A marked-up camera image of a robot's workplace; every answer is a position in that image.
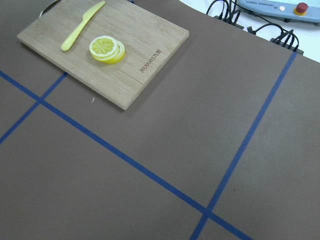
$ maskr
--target emergency stop button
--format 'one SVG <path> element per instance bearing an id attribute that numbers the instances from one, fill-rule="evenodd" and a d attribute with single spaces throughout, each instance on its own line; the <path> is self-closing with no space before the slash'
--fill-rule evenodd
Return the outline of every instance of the emergency stop button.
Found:
<path id="1" fill-rule="evenodd" d="M 308 4 L 305 2 L 300 2 L 294 9 L 294 13 L 300 16 L 303 16 L 307 13 Z"/>

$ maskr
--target wooden cutting board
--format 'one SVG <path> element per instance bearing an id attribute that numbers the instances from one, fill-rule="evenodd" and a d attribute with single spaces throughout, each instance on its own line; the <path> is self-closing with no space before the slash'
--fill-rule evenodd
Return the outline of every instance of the wooden cutting board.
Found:
<path id="1" fill-rule="evenodd" d="M 18 39 L 127 110 L 170 59 L 189 32 L 127 0 L 106 0 L 69 51 L 60 46 L 82 21 L 82 15 L 100 0 L 62 0 L 18 34 Z M 93 59 L 90 42 L 98 36 L 121 41 L 125 57 L 116 64 Z"/>

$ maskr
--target lemon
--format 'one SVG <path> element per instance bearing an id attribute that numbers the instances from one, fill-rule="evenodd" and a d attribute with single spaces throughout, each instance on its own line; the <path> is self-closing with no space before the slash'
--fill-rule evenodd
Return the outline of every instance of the lemon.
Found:
<path id="1" fill-rule="evenodd" d="M 107 64 L 115 64 L 125 56 L 125 46 L 111 36 L 98 36 L 89 45 L 94 59 Z"/>

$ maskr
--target knife handle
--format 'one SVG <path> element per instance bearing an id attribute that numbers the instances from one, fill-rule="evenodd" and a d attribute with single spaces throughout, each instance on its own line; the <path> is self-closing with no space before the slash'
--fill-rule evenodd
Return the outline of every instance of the knife handle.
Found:
<path id="1" fill-rule="evenodd" d="M 87 22 L 88 21 L 86 20 L 82 20 L 75 30 L 73 30 L 73 32 L 64 40 L 64 42 L 61 44 L 62 51 L 68 51 L 71 48 Z"/>

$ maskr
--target yellow knife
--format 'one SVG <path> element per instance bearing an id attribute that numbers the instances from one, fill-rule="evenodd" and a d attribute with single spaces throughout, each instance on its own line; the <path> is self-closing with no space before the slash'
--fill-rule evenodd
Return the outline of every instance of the yellow knife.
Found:
<path id="1" fill-rule="evenodd" d="M 92 18 L 92 16 L 106 3 L 106 1 L 101 1 L 97 3 L 96 5 L 92 6 L 89 10 L 87 10 L 83 16 L 82 16 L 82 22 L 76 27 L 75 30 L 64 40 L 64 42 L 61 45 L 62 51 L 68 51 L 71 46 L 76 41 L 78 35 L 82 31 L 82 29 L 85 27 L 85 25 L 89 22 L 89 20 Z"/>

